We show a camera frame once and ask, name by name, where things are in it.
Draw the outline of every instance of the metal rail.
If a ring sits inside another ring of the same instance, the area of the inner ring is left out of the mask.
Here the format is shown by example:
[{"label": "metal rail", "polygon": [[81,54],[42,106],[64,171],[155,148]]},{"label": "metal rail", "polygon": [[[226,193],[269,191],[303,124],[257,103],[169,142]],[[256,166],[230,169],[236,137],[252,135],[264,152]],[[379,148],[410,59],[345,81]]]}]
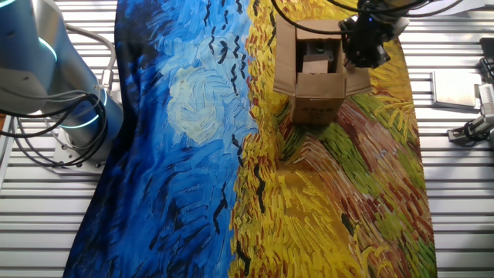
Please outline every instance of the metal rail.
[{"label": "metal rail", "polygon": [[[116,4],[58,1],[68,23],[111,41]],[[431,71],[474,73],[482,56],[479,39],[489,36],[494,37],[494,9],[487,8],[414,19],[401,35],[421,135],[439,277],[494,277],[494,154],[487,142],[471,148],[448,142],[446,130],[476,114],[431,106]],[[110,52],[86,37],[69,37],[100,77]],[[113,88],[119,88],[118,80]],[[44,128],[39,120],[24,124],[29,132]],[[50,136],[32,143],[53,156],[56,142]],[[15,143],[7,166],[0,191],[0,277],[61,277],[99,177],[54,174],[33,164]]]}]

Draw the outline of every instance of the cardboard box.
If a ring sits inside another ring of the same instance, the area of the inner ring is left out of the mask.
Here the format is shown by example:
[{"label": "cardboard box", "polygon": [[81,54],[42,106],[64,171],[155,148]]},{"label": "cardboard box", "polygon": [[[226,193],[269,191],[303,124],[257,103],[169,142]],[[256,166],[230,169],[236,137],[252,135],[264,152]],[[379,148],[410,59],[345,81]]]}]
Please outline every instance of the cardboard box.
[{"label": "cardboard box", "polygon": [[[336,20],[297,22],[312,29],[340,31]],[[276,16],[274,91],[290,96],[295,124],[330,124],[347,95],[368,91],[367,69],[345,69],[340,35],[320,35]]]}]

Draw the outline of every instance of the black cable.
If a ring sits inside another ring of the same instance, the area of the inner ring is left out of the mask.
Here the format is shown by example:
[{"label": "black cable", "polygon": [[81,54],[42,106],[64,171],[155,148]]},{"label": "black cable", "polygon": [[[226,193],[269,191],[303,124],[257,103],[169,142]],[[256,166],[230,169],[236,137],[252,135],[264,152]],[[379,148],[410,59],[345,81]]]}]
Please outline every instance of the black cable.
[{"label": "black cable", "polygon": [[327,0],[327,1],[329,3],[335,5],[335,6],[338,6],[340,8],[344,8],[344,9],[346,9],[348,11],[351,11],[351,12],[359,12],[359,13],[367,13],[367,14],[378,15],[378,14],[388,14],[388,13],[391,13],[391,12],[400,12],[400,11],[403,11],[403,10],[406,10],[406,9],[409,9],[409,8],[413,8],[416,5],[423,4],[427,0],[418,0],[418,1],[412,2],[410,4],[402,5],[401,7],[389,8],[389,9],[385,9],[385,10],[368,10],[368,9],[362,9],[362,8],[353,8],[353,7],[350,7],[348,5],[341,4],[341,3],[339,3],[339,2],[337,2],[335,0]]},{"label": "black cable", "polygon": [[321,34],[321,35],[345,35],[345,34],[350,34],[350,33],[356,32],[356,31],[323,31],[323,30],[316,30],[316,29],[302,26],[302,25],[294,22],[293,20],[289,19],[288,17],[286,17],[286,15],[279,8],[278,4],[276,4],[276,0],[271,0],[271,3],[272,3],[272,6],[275,8],[275,10],[279,13],[279,15],[283,19],[285,19],[290,25],[293,25],[293,26],[297,27],[298,29],[301,29],[301,30],[304,30],[307,32],[313,32],[316,34]]},{"label": "black cable", "polygon": [[418,10],[420,8],[424,8],[426,5],[429,5],[429,4],[431,4],[431,3],[430,2],[426,2],[426,3],[422,4],[422,5],[417,6],[417,7],[410,8],[410,10]]},{"label": "black cable", "polygon": [[[24,138],[25,141],[26,141],[26,143],[27,143],[27,145],[32,149],[32,151],[34,151],[35,153],[37,153],[37,155],[40,156],[41,158],[43,158],[46,161],[51,162],[51,163],[41,162],[41,161],[38,161],[37,159],[35,159],[30,154],[28,154],[28,152],[20,144],[20,140],[17,137],[15,137],[15,142],[18,145],[19,150],[27,158],[29,158],[30,160],[34,161],[36,164],[40,164],[40,165],[45,166],[45,167],[65,167],[65,166],[74,166],[74,165],[81,164],[81,163],[89,160],[101,148],[101,146],[103,145],[103,143],[105,141],[106,135],[107,135],[107,131],[108,131],[107,114],[106,114],[106,111],[104,110],[104,105],[102,105],[102,103],[99,101],[99,103],[97,104],[96,107],[99,108],[99,110],[97,111],[97,113],[98,113],[99,118],[100,118],[100,127],[101,128],[100,128],[100,132],[98,134],[95,134],[95,136],[93,137],[93,139],[91,141],[95,141],[95,143],[97,141],[98,144],[96,145],[96,147],[90,147],[90,148],[88,148],[87,151],[85,151],[78,158],[76,158],[76,159],[74,159],[72,161],[69,161],[69,162],[56,162],[56,161],[54,161],[54,160],[52,160],[50,158],[47,158],[46,156],[42,155],[40,152],[38,152],[32,146],[31,142],[29,142],[29,139]],[[13,118],[11,120],[11,128],[13,129]],[[23,134],[25,133],[24,132],[24,129],[23,129],[23,126],[20,123],[20,121],[19,121],[19,129],[21,130],[21,132]]]},{"label": "black cable", "polygon": [[4,115],[13,116],[13,117],[23,117],[23,118],[28,118],[28,119],[40,119],[40,118],[44,118],[44,117],[53,117],[53,116],[59,115],[59,114],[61,114],[63,112],[66,112],[69,109],[69,107],[71,107],[71,106],[64,107],[64,108],[62,108],[60,110],[57,110],[57,111],[54,111],[54,112],[50,112],[50,113],[47,113],[47,114],[39,114],[39,115],[20,114],[20,113],[10,112],[10,111],[3,110],[3,109],[0,109],[0,113],[1,114],[4,114]]},{"label": "black cable", "polygon": [[467,137],[470,141],[473,141],[473,142],[481,142],[481,141],[484,141],[484,140],[487,140],[487,138],[489,138],[489,134],[485,133],[485,134],[482,134],[482,136],[480,135],[471,135],[470,134],[470,127],[472,126],[472,122],[473,120],[471,121],[468,121],[465,126],[463,127],[463,133],[465,134],[465,137]]},{"label": "black cable", "polygon": [[[4,135],[4,136],[7,136],[7,137],[13,137],[13,138],[32,138],[32,137],[36,137],[36,136],[47,134],[50,131],[56,129],[60,124],[62,124],[62,122],[70,115],[70,113],[72,113],[76,109],[76,107],[79,104],[81,104],[85,100],[88,100],[89,98],[91,98],[91,95],[86,95],[86,96],[81,97],[80,99],[78,99],[75,103],[73,103],[69,107],[66,107],[64,109],[66,111],[64,111],[65,113],[63,114],[63,116],[53,126],[46,128],[44,131],[36,132],[34,134],[13,134],[13,133],[9,133],[9,132],[0,131],[0,135]],[[14,117],[23,117],[23,116],[16,116],[15,114],[14,115],[13,114],[9,114],[9,115],[10,116],[14,116]]]},{"label": "black cable", "polygon": [[452,3],[451,5],[449,5],[447,7],[444,7],[444,8],[441,8],[441,9],[439,9],[437,11],[434,11],[434,12],[428,12],[428,13],[421,14],[421,15],[404,15],[404,17],[408,17],[408,18],[423,18],[423,17],[437,15],[437,14],[440,14],[442,12],[448,11],[450,8],[454,8],[455,6],[457,6],[461,2],[463,2],[463,0],[458,0],[458,1],[454,2],[454,3]]}]

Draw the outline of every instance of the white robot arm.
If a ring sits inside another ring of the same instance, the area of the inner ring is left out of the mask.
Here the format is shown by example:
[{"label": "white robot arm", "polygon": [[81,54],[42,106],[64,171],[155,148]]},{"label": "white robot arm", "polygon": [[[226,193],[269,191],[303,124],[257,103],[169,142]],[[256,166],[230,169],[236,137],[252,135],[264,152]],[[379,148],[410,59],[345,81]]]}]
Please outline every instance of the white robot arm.
[{"label": "white robot arm", "polygon": [[113,55],[100,83],[70,42],[53,0],[0,0],[0,113],[34,117],[28,114],[41,110],[80,147],[82,160],[105,161],[122,124],[122,108],[108,95],[114,61]]}]

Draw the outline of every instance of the cable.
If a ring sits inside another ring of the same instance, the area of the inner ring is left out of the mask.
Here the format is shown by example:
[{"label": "cable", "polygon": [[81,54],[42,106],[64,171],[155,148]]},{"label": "cable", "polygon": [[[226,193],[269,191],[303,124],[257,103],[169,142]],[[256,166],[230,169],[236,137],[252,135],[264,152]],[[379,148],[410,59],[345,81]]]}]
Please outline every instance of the cable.
[{"label": "cable", "polygon": [[18,135],[18,134],[15,134],[15,133],[9,133],[9,132],[0,131],[0,135],[4,135],[4,136],[7,136],[7,137],[13,137],[13,138],[32,138],[32,137],[36,137],[36,136],[39,136],[39,135],[47,134],[50,131],[56,129],[60,124],[62,124],[62,122],[70,115],[70,113],[72,113],[76,109],[76,107],[79,104],[81,104],[84,100],[88,100],[89,98],[91,98],[91,96],[93,96],[93,95],[86,95],[86,96],[80,98],[74,104],[72,104],[69,107],[67,107],[66,108],[66,111],[63,111],[65,113],[63,114],[63,116],[60,117],[60,119],[55,123],[55,125],[51,126],[50,128],[46,128],[44,131],[36,132],[36,133],[33,133],[33,134],[26,134],[26,135]]},{"label": "cable", "polygon": [[426,5],[429,5],[429,4],[431,4],[431,3],[430,2],[426,2],[426,3],[422,4],[422,5],[418,5],[417,7],[410,8],[410,10],[418,10],[420,8],[424,8]]},{"label": "cable", "polygon": [[[6,89],[2,86],[0,86],[0,90],[3,90],[6,93],[10,93],[10,94],[17,96],[17,97],[24,97],[24,98],[30,99],[30,100],[46,100],[46,101],[55,101],[55,99],[57,97],[64,97],[64,96],[74,94],[74,93],[80,93],[80,95],[77,98],[82,97],[84,94],[88,94],[86,91],[83,91],[83,90],[71,90],[71,91],[67,91],[64,93],[57,93],[57,94],[41,97],[41,96],[29,96],[29,95],[25,95],[22,93],[17,93],[17,92],[11,91],[9,89]],[[64,99],[64,100],[56,100],[56,101],[59,102],[59,101],[70,101],[70,100],[73,100],[73,99]]]},{"label": "cable", "polygon": [[487,140],[487,138],[489,138],[488,133],[470,134],[470,127],[472,127],[472,122],[473,122],[473,120],[468,121],[468,122],[466,122],[465,126],[463,126],[463,134],[465,134],[465,137],[467,137],[470,141],[473,141],[473,142],[481,142],[481,141]]},{"label": "cable", "polygon": [[447,7],[444,7],[444,8],[441,8],[441,9],[439,9],[437,11],[434,11],[434,12],[428,12],[428,13],[421,14],[421,15],[404,15],[404,17],[408,17],[408,18],[423,18],[423,17],[437,15],[437,14],[440,14],[442,12],[448,11],[450,8],[454,8],[455,6],[457,6],[461,2],[463,2],[463,0],[457,0],[456,2],[452,3],[451,5],[449,5]]},{"label": "cable", "polygon": [[[41,161],[38,161],[37,159],[35,159],[33,156],[31,156],[30,154],[27,153],[27,151],[22,147],[22,145],[20,144],[20,141],[17,137],[14,138],[16,144],[18,145],[19,149],[21,150],[21,152],[29,159],[31,159],[32,161],[34,161],[36,164],[40,164],[42,166],[46,166],[46,167],[65,167],[65,166],[74,166],[74,165],[78,165],[78,164],[81,164],[85,161],[87,161],[88,159],[90,159],[99,149],[100,147],[103,145],[104,143],[104,138],[106,137],[106,134],[107,134],[107,131],[108,131],[108,126],[107,126],[107,114],[104,110],[104,105],[102,105],[101,102],[98,103],[98,114],[100,115],[100,132],[98,134],[96,134],[94,136],[94,138],[91,140],[91,141],[94,141],[94,142],[98,142],[98,145],[96,147],[93,147],[93,148],[89,148],[86,152],[84,152],[83,154],[81,154],[78,158],[72,160],[72,161],[69,161],[69,162],[56,162],[56,161],[53,161],[45,156],[43,156],[41,153],[39,153],[33,146],[32,144],[29,142],[29,139],[25,138],[26,140],[26,143],[28,144],[28,146],[35,152],[37,153],[37,155],[39,155],[41,158],[45,159],[46,161],[50,162],[50,163],[45,163],[45,162],[41,162]],[[9,130],[12,131],[12,133],[14,134],[15,133],[15,129],[13,128],[13,118],[11,119],[11,127],[9,128]],[[25,132],[23,131],[23,126],[22,126],[22,123],[21,121],[19,120],[19,129],[21,130],[21,132],[23,134],[25,134]]]},{"label": "cable", "polygon": [[[60,96],[65,96],[67,94],[71,94],[71,93],[81,93],[81,97],[83,95],[89,95],[89,93],[87,93],[86,91],[83,91],[83,90],[71,90],[71,91],[68,91],[68,92],[65,92],[65,93],[58,93],[58,94],[55,94],[55,95],[51,95],[51,96],[47,96],[47,97],[37,97],[37,96],[27,96],[27,95],[24,95],[24,94],[21,94],[21,93],[16,93],[16,92],[13,92],[11,90],[7,90],[3,87],[0,87],[0,90],[4,90],[5,92],[7,93],[10,93],[10,94],[13,94],[13,95],[16,95],[18,97],[25,97],[27,99],[34,99],[34,100],[51,100],[51,101],[54,101],[52,100],[52,98],[54,97],[60,97]],[[83,112],[77,114],[76,116],[73,116],[73,117],[80,117],[90,111],[92,111],[96,105],[100,102],[100,99],[101,99],[101,87],[98,89],[98,99],[97,99],[97,102],[90,108],[84,110]],[[57,102],[65,102],[65,101],[71,101],[71,100],[78,100],[80,97],[74,97],[72,99],[66,99],[66,100],[58,100]],[[0,113],[3,113],[3,114],[8,114],[8,115],[11,115],[11,116],[15,116],[15,117],[26,117],[26,118],[44,118],[44,117],[52,117],[52,116],[56,116],[58,114],[61,114],[63,112],[65,112],[66,108],[63,108],[61,110],[57,110],[55,112],[52,112],[52,113],[49,113],[49,114],[41,114],[41,115],[25,115],[25,114],[16,114],[14,112],[10,112],[10,111],[6,111],[6,110],[0,110]]]},{"label": "cable", "polygon": [[389,9],[385,9],[385,10],[368,10],[368,9],[362,9],[362,8],[353,8],[353,7],[350,7],[348,5],[341,4],[341,3],[337,2],[336,0],[327,0],[327,1],[329,3],[335,5],[335,6],[338,6],[340,8],[344,8],[344,9],[351,11],[351,12],[359,12],[359,13],[367,13],[367,14],[377,15],[377,14],[387,14],[387,13],[391,13],[391,12],[403,11],[405,9],[413,8],[416,5],[423,4],[427,0],[418,0],[418,1],[412,2],[410,4],[402,5],[401,7],[389,8]]},{"label": "cable", "polygon": [[[45,125],[46,127],[51,127],[51,125],[49,124],[48,122],[48,119],[44,118],[43,119],[45,121]],[[73,150],[75,151],[76,149],[74,148],[74,146],[72,146],[72,144],[66,144],[65,142],[63,142],[62,140],[60,140],[60,138],[55,134],[55,131],[50,131],[50,134],[53,136],[53,138],[59,142],[59,144],[62,145],[62,147],[66,147],[66,148],[69,148],[70,150]]]},{"label": "cable", "polygon": [[103,36],[96,34],[95,32],[87,31],[85,29],[75,27],[70,24],[65,24],[65,26],[69,31],[76,32],[79,33],[80,35],[89,37],[91,39],[95,39],[98,42],[102,42],[111,52],[110,62],[108,63],[108,66],[105,68],[105,70],[111,70],[113,68],[113,65],[115,65],[115,61],[117,61],[117,52],[111,41],[105,39]]},{"label": "cable", "polygon": [[316,29],[305,27],[303,25],[300,25],[300,24],[294,22],[293,20],[289,19],[288,17],[286,17],[286,15],[279,8],[278,4],[276,4],[276,0],[271,0],[271,3],[273,5],[273,7],[275,8],[275,10],[279,13],[279,15],[283,19],[285,19],[290,25],[293,25],[293,26],[297,27],[298,29],[301,29],[301,30],[304,30],[307,32],[313,32],[316,34],[321,34],[321,35],[344,35],[344,34],[350,34],[350,33],[356,32],[356,31],[323,31],[323,30],[316,30]]},{"label": "cable", "polygon": [[5,115],[10,115],[13,117],[24,117],[24,118],[28,118],[28,119],[41,119],[44,117],[53,117],[53,116],[59,115],[63,112],[66,112],[67,110],[68,110],[68,107],[65,107],[65,108],[62,108],[60,110],[53,111],[53,112],[50,112],[47,114],[28,115],[28,114],[20,114],[20,113],[15,113],[15,112],[0,109],[0,113],[5,114]]}]

